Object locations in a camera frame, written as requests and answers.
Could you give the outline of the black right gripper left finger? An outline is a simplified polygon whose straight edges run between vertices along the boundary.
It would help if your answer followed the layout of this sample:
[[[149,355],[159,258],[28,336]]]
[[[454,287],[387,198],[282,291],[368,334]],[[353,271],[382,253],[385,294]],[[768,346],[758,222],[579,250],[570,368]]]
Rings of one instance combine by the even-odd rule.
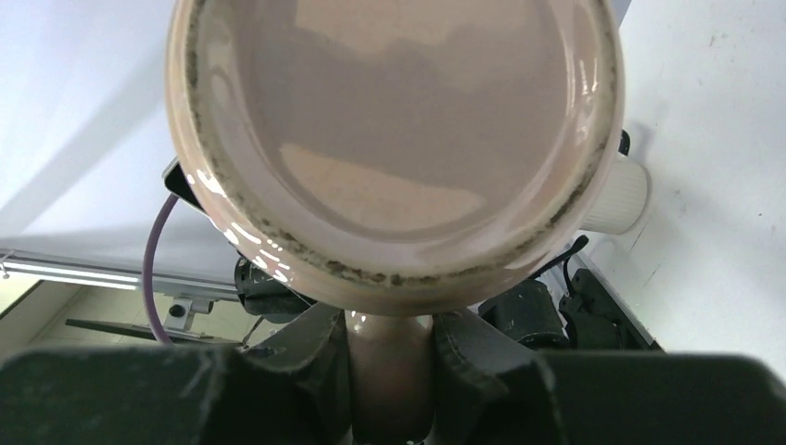
[[[337,444],[344,313],[311,307],[258,346],[36,348],[1,364],[5,444]]]

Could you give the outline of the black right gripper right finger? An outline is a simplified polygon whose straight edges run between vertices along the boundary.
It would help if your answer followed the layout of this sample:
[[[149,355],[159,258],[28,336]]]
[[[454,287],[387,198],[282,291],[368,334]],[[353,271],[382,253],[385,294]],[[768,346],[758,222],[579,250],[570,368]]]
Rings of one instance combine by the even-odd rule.
[[[781,444],[785,387],[740,356],[534,351],[470,311],[434,319],[441,444]]]

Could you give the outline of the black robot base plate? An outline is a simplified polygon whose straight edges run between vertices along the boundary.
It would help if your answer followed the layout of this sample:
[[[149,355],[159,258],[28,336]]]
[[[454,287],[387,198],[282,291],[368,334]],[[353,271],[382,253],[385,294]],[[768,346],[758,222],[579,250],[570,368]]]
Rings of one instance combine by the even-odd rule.
[[[570,270],[588,243],[579,236],[526,280],[481,303],[478,315],[530,350],[660,351],[589,269]]]

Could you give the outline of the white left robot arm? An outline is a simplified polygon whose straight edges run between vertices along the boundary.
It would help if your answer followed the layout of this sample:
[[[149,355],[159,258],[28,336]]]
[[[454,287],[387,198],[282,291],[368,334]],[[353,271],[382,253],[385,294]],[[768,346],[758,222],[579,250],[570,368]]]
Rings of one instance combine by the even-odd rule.
[[[207,217],[177,159],[165,168],[162,179],[168,191]],[[316,304],[314,299],[285,287],[242,254],[235,263],[234,281],[244,310],[272,324],[288,324]]]

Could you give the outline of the translucent pink glass mug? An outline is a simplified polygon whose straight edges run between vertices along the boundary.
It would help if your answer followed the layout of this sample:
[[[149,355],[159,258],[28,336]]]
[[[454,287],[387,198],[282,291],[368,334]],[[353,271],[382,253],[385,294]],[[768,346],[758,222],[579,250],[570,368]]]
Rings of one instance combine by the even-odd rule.
[[[352,432],[426,435],[436,316],[551,259],[598,199],[624,70],[606,1],[177,1],[165,102],[214,226],[347,316]]]

